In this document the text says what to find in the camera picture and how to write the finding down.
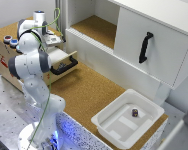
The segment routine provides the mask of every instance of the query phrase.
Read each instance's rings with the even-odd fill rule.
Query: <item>brown cork surface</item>
[[[16,38],[16,25],[17,23],[14,23],[1,28],[0,41],[3,42],[3,37],[8,34]],[[66,113],[114,150],[117,150],[115,146],[98,133],[96,126],[91,123],[91,118],[124,91],[125,89],[122,87],[79,62],[76,70],[52,84],[51,93],[57,94],[66,100]],[[164,114],[131,150],[139,150],[167,118],[168,116]]]
[[[92,16],[72,25],[72,28],[114,49],[116,25],[97,16]]]

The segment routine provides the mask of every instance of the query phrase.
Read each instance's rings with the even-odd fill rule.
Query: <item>cabinet compartment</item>
[[[108,0],[68,0],[67,28],[114,48],[120,7]]]
[[[141,47],[147,32],[145,56],[139,63]],[[188,51],[188,36],[127,9],[120,9],[114,54],[144,72],[173,86]]]

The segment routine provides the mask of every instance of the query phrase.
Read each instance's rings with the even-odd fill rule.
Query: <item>cabinet door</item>
[[[153,37],[148,40],[147,60],[140,64],[139,56],[147,32]],[[120,9],[114,47],[116,56],[173,86],[187,51],[187,35],[127,9]]]

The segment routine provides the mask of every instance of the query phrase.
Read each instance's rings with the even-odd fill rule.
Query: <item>black drawer handle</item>
[[[71,64],[69,64],[69,65],[67,65],[67,66],[65,66],[65,67],[62,67],[62,68],[60,68],[60,69],[57,69],[57,70],[55,70],[54,68],[53,68],[53,66],[51,67],[51,69],[50,69],[50,71],[54,74],[54,75],[60,75],[60,74],[62,74],[62,73],[64,73],[64,72],[66,72],[67,70],[69,70],[70,68],[72,68],[72,67],[74,67],[74,66],[76,66],[77,64],[78,64],[78,61],[76,60],[76,59],[74,59],[72,56],[70,56],[70,61],[72,62]]]
[[[147,36],[145,37],[144,41],[143,41],[143,45],[142,45],[142,48],[141,48],[141,53],[140,53],[140,56],[139,56],[139,63],[142,64],[144,61],[147,60],[147,57],[145,56],[145,53],[146,53],[146,49],[147,49],[147,45],[148,45],[148,40],[150,38],[152,38],[154,35],[150,32],[147,32]]]

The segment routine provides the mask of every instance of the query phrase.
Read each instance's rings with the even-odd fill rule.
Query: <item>cabinet handle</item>
[[[147,49],[147,45],[148,45],[148,40],[150,38],[152,38],[154,35],[150,32],[147,32],[147,36],[145,37],[143,44],[142,44],[142,48],[141,48],[141,53],[139,56],[139,63],[142,64],[144,61],[147,60],[147,57],[145,56],[146,53],[146,49]]]
[[[64,73],[64,72],[66,72],[67,70],[69,70],[70,68],[72,68],[72,67],[74,67],[74,66],[76,66],[77,64],[78,64],[78,61],[76,60],[76,59],[74,59],[72,56],[70,56],[70,61],[72,62],[71,64],[69,64],[69,65],[67,65],[67,66],[65,66],[65,67],[63,67],[63,68],[61,68],[61,69],[58,69],[58,70],[55,70],[54,68],[53,68],[53,66],[51,67],[51,69],[50,69],[50,71],[54,74],[54,75],[60,75],[60,74],[62,74],[62,73]]]

